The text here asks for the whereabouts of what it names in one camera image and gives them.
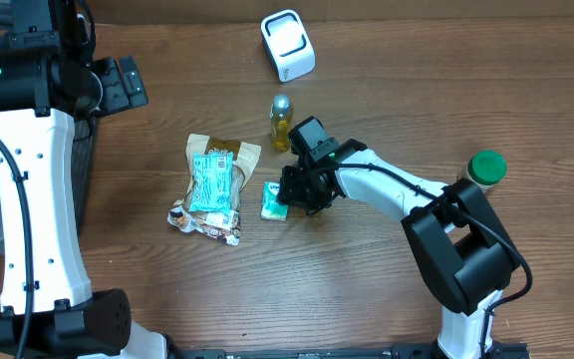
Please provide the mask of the Kleenex tissue pack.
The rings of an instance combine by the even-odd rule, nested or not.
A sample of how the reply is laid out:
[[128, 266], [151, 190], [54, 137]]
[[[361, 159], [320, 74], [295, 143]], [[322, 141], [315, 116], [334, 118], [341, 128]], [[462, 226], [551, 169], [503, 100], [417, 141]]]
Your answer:
[[285, 221], [289, 206], [278, 201], [280, 184], [267, 181], [264, 184], [260, 216], [265, 220]]

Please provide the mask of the yellow liquid bottle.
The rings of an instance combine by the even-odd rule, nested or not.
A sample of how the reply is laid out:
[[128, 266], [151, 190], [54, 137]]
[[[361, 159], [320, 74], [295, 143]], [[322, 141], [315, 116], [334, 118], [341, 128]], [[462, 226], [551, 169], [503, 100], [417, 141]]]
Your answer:
[[285, 94], [274, 97], [270, 108], [271, 144], [278, 152], [287, 152], [291, 148], [288, 133], [293, 119], [293, 105]]

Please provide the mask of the brown teal snack bag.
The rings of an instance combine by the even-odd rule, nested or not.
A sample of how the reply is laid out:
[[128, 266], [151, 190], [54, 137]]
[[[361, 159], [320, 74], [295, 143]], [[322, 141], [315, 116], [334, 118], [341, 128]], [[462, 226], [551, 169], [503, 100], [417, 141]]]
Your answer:
[[190, 180], [167, 222], [236, 246], [241, 237], [240, 198], [260, 160], [258, 145], [191, 134], [185, 148]]

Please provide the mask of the green lid jar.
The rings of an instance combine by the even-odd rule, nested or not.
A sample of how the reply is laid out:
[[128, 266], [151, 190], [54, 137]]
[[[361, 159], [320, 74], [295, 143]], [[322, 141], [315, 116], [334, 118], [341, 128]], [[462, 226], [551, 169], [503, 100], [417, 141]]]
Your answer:
[[474, 182], [483, 192], [489, 191], [505, 177], [507, 164], [504, 157], [492, 150], [484, 150], [472, 156], [460, 170], [457, 178]]

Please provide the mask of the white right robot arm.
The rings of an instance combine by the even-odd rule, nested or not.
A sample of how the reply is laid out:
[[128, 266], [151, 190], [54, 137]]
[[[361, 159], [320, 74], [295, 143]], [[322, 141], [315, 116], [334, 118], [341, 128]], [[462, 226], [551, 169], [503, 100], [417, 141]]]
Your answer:
[[282, 171], [280, 202], [313, 215], [338, 196], [362, 201], [399, 222], [421, 277], [442, 306], [433, 358], [523, 358], [490, 328], [512, 273], [525, 264], [482, 190], [468, 179], [446, 185], [417, 178], [349, 140], [294, 140], [298, 163]]

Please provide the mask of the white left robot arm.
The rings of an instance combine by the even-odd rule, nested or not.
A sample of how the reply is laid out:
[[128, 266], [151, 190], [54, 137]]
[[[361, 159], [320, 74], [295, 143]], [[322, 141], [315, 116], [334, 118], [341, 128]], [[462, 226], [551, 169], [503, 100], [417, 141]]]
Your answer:
[[15, 1], [0, 49], [0, 353], [17, 358], [170, 358], [132, 318], [126, 293], [94, 291], [72, 185], [78, 122], [148, 102], [135, 61], [96, 59], [84, 1]]

